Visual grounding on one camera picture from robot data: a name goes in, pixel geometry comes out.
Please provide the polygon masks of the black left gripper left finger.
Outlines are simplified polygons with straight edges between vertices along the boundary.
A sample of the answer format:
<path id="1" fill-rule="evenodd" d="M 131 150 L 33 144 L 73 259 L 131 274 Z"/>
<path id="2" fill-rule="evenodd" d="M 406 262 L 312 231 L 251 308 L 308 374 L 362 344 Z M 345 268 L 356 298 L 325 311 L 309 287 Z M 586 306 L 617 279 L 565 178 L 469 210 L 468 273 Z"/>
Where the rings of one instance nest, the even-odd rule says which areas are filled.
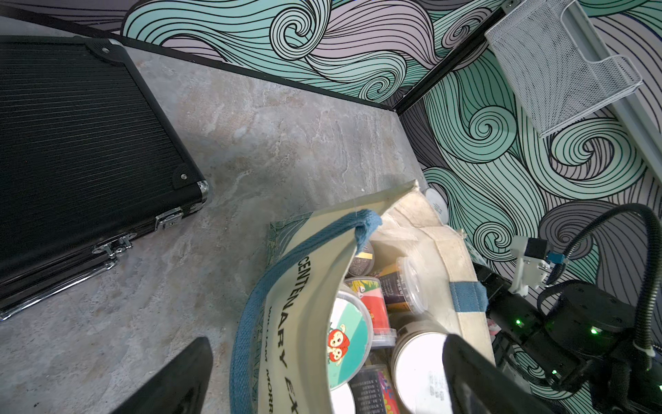
<path id="1" fill-rule="evenodd" d="M 210 341 L 198 337 L 113 413 L 201 413 L 212 367 Z"/>

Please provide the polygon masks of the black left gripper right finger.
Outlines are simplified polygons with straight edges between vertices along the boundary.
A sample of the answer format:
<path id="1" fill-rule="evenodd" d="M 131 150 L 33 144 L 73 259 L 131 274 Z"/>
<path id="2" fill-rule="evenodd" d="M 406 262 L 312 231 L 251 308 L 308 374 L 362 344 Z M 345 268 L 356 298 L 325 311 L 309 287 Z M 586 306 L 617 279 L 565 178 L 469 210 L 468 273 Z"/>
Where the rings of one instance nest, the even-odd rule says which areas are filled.
<path id="1" fill-rule="evenodd" d="M 446 339 L 443 367 L 453 413 L 551 412 L 460 336 L 451 334 Z"/>

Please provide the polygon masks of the cream canvas tote bag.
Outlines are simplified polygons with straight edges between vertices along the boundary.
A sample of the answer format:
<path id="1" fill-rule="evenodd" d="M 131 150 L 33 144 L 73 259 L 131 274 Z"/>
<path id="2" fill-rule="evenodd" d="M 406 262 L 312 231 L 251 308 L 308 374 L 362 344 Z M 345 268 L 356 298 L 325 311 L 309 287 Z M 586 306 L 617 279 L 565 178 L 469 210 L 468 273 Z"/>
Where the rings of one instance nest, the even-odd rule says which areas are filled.
<path id="1" fill-rule="evenodd" d="M 231 359 L 234 413 L 329 413 L 327 334 L 355 255 L 372 245 L 375 267 L 410 260 L 419 308 L 494 358 L 488 304 L 459 232 L 443 224 L 416 181 L 275 222 L 267 271 L 241 315 Z"/>

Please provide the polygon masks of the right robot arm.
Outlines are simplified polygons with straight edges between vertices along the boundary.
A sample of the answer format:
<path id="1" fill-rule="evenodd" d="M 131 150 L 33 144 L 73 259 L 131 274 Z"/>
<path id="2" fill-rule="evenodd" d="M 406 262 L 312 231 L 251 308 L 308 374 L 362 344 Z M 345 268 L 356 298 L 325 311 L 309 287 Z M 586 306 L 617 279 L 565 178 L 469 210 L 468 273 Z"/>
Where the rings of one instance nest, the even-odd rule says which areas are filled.
<path id="1" fill-rule="evenodd" d="M 561 280 L 579 245 L 610 220 L 641 219 L 643 281 L 629 305 L 586 281 Z M 500 329 L 493 342 L 498 367 L 534 389 L 574 394 L 584 389 L 601 413 L 661 411 L 660 349 L 653 312 L 661 286 L 661 223 L 641 204 L 620 205 L 596 217 L 558 254 L 531 239 L 518 255 L 514 280 L 475 264 L 486 289 L 486 316 Z"/>

